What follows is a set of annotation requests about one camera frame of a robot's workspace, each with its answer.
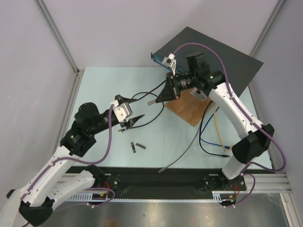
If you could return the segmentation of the silver transceiver plug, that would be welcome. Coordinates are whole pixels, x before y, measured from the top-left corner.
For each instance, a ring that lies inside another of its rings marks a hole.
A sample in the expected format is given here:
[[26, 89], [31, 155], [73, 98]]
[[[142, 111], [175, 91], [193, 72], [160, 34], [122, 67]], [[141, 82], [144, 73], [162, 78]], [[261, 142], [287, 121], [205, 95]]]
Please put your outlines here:
[[148, 102], [148, 105], [152, 105], [152, 104], [155, 104], [156, 103], [156, 100], [151, 100]]

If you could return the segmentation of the black transceiver plug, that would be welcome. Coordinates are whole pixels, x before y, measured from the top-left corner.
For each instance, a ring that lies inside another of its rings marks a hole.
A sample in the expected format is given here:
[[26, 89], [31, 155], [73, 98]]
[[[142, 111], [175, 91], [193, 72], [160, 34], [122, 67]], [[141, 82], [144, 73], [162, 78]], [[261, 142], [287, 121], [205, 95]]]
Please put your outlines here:
[[132, 146], [133, 153], [136, 153], [135, 145], [133, 142], [131, 142], [131, 146]]

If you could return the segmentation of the black transceiver plug slanted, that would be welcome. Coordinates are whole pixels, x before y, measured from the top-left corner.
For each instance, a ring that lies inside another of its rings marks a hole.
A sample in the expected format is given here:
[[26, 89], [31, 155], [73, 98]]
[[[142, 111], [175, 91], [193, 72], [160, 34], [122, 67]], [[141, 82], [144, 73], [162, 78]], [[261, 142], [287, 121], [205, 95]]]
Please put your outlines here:
[[145, 147], [144, 145], [142, 145], [142, 144], [136, 143], [136, 146], [138, 146], [138, 147], [140, 147], [140, 148], [146, 150], [146, 147]]

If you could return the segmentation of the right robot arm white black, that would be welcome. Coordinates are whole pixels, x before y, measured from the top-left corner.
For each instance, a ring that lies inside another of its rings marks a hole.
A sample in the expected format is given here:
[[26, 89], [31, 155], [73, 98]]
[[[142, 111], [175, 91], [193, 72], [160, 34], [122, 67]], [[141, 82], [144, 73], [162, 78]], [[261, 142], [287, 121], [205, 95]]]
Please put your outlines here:
[[274, 128], [271, 124], [264, 125], [247, 110], [224, 74], [219, 70], [210, 70], [203, 53], [187, 56], [186, 60], [189, 71], [184, 73], [177, 72], [174, 54], [171, 53], [161, 61], [161, 65], [170, 72], [166, 75], [165, 87], [156, 102], [177, 100], [183, 90], [197, 88], [225, 113], [240, 138], [233, 145], [232, 157], [222, 168], [218, 178], [219, 187], [229, 190], [249, 162], [268, 150]]

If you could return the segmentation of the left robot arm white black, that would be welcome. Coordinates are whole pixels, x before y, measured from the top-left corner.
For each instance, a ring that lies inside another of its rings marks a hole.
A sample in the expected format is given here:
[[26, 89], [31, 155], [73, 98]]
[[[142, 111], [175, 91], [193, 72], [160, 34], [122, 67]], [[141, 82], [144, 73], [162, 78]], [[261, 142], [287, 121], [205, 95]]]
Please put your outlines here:
[[[130, 103], [133, 102], [136, 99], [117, 95], [103, 113], [92, 102], [82, 104], [50, 160], [28, 184], [7, 194], [8, 200], [0, 213], [0, 225], [13, 226], [17, 214], [20, 214], [28, 224], [37, 227], [71, 196], [91, 187], [100, 189], [104, 185], [104, 174], [97, 164], [109, 154], [113, 126], [120, 125], [128, 130], [141, 118], [131, 117]], [[108, 130], [109, 138], [103, 157], [94, 162], [84, 161], [82, 158], [96, 143], [95, 135], [105, 130]]]

